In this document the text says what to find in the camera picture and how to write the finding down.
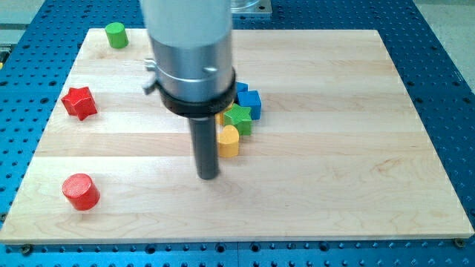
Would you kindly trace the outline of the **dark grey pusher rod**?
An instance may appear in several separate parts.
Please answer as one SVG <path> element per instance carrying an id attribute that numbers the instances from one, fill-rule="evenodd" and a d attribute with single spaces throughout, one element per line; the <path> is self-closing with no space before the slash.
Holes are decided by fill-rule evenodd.
<path id="1" fill-rule="evenodd" d="M 214 179 L 219 174 L 216 121 L 213 116 L 189 119 L 197 175 Z"/>

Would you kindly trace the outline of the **clear acrylic robot base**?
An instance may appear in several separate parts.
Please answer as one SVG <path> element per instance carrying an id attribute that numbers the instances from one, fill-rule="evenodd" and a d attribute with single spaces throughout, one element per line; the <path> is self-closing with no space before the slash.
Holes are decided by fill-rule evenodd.
<path id="1" fill-rule="evenodd" d="M 231 0 L 234 17 L 269 18 L 272 16 L 271 0 Z"/>

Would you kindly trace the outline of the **blue block behind arm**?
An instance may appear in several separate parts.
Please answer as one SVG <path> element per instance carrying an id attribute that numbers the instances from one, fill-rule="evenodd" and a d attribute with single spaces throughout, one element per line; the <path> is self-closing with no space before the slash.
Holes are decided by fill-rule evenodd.
<path id="1" fill-rule="evenodd" d="M 249 89 L 249 85 L 243 82 L 237 82 L 236 83 L 236 92 L 247 92 Z"/>

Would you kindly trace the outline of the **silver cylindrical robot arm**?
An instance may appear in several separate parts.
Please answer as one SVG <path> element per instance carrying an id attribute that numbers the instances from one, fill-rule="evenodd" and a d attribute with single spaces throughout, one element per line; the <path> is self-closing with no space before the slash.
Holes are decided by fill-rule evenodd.
<path id="1" fill-rule="evenodd" d="M 232 103 L 232 11 L 227 0 L 141 0 L 154 57 L 144 91 L 188 119 L 197 175 L 219 174 L 215 115 Z"/>

